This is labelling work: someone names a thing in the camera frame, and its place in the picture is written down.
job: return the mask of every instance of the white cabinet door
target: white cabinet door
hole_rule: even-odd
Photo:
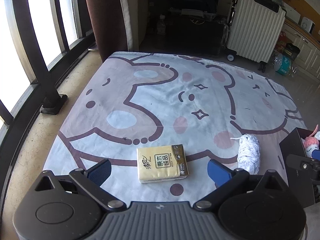
[[[298,66],[307,69],[307,66],[311,61],[311,57],[315,53],[316,46],[308,41],[307,38],[302,36],[298,47],[300,49],[300,54],[295,59],[295,63]]]
[[[292,44],[298,46],[302,35],[287,24],[283,25],[282,30],[285,32],[287,38],[292,41]]]
[[[320,75],[320,50],[316,49],[313,57],[311,58],[310,64],[307,67],[307,71],[317,77]]]

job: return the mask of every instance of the mattress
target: mattress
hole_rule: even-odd
[[[210,159],[237,167],[239,141],[260,141],[259,174],[287,181],[279,142],[306,128],[281,85],[222,62],[183,55],[116,52],[91,78],[65,119],[44,169],[55,175],[112,164],[101,185],[124,201],[195,201],[215,190]],[[186,179],[141,184],[136,149],[183,144]]]

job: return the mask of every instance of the white appliance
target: white appliance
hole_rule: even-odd
[[[290,18],[290,20],[293,20],[296,24],[299,24],[301,15],[285,2],[284,2],[284,8],[287,11],[287,17]]]
[[[307,32],[312,34],[314,28],[315,28],[315,23],[311,21],[310,19],[303,17],[301,20],[300,26]]]
[[[278,12],[255,0],[238,0],[231,9],[227,48],[256,62],[268,62],[284,24],[285,11]]]

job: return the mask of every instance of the printed label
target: printed label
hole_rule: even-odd
[[[155,155],[156,168],[167,168],[171,166],[169,153]]]

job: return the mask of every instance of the tiled floor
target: tiled floor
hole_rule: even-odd
[[[140,50],[144,52],[166,52],[155,49],[147,39],[142,43]],[[291,94],[309,129],[313,130],[315,125],[320,123],[320,115],[318,114],[320,91],[317,89],[318,84],[304,74],[300,73],[293,78],[288,78],[275,73],[271,67],[267,67],[266,72],[261,73],[257,70],[259,67],[258,63],[238,56],[235,56],[233,62],[229,62],[225,52],[221,52],[218,58],[212,59],[237,65],[273,79],[275,82],[283,85]],[[59,93],[68,95],[68,101],[60,113],[57,116],[41,114],[36,119],[22,147],[10,180],[4,204],[1,229],[2,240],[18,239],[12,225],[12,215],[25,192],[42,170],[53,140],[65,117],[100,65],[101,59],[99,53],[96,51],[89,52],[58,89]]]

